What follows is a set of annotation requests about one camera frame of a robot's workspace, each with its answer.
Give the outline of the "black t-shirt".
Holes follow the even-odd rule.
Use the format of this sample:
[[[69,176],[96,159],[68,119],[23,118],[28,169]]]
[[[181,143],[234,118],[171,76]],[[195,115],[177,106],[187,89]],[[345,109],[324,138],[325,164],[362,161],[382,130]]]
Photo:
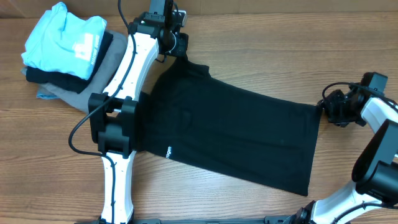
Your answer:
[[[321,109],[223,83],[178,58],[144,98],[143,150],[306,196]]]

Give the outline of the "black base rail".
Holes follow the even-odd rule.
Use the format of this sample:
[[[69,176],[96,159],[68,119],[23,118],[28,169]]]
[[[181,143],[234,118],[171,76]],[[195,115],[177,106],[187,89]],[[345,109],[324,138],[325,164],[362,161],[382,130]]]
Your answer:
[[[206,220],[160,220],[131,219],[127,224],[283,224],[289,216],[266,216],[264,218],[206,219]]]

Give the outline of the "black folded shirt in stack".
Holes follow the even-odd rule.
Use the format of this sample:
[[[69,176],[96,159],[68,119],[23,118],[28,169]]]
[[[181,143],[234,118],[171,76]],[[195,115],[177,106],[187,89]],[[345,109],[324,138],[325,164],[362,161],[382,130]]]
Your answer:
[[[38,84],[53,84],[61,89],[81,93],[91,82],[95,73],[98,71],[109,46],[113,41],[113,34],[108,31],[104,32],[103,40],[99,48],[99,53],[95,62],[95,66],[88,80],[60,72],[45,72],[38,68],[26,67],[26,80],[28,82]]]

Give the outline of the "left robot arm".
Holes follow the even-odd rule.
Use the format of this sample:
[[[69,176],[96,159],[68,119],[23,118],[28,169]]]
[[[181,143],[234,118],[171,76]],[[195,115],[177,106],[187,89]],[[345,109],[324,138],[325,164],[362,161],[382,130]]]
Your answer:
[[[104,206],[98,223],[132,223],[132,164],[137,150],[139,95],[159,55],[183,57],[187,13],[173,0],[151,1],[127,24],[127,47],[113,78],[88,101],[91,137],[104,166]]]

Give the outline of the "grey folded shirt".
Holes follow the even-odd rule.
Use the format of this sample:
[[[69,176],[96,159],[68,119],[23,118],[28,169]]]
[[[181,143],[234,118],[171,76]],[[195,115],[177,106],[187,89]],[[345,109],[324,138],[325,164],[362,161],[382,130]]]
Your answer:
[[[88,114],[88,100],[92,93],[102,93],[108,82],[115,74],[121,63],[127,47],[127,38],[125,35],[113,30],[106,30],[113,34],[113,41],[106,52],[106,55],[99,66],[98,71],[93,77],[91,83],[81,92],[75,93],[61,89],[53,84],[39,84],[46,90],[58,96],[70,106]]]

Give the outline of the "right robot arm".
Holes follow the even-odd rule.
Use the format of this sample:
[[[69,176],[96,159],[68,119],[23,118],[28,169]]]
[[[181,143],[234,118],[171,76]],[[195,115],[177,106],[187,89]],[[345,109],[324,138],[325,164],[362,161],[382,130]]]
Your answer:
[[[323,200],[312,201],[277,223],[345,224],[371,210],[397,209],[397,103],[384,95],[388,77],[367,72],[347,93],[323,95],[319,106],[329,123],[368,125],[374,136],[355,162],[351,181]]]

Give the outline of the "light blue folded t-shirt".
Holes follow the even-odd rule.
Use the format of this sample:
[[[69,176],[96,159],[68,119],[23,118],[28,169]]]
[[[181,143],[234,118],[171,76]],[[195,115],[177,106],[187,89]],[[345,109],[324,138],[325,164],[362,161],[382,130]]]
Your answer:
[[[68,12],[63,2],[45,11],[25,43],[23,64],[45,72],[91,77],[107,21],[87,20]]]

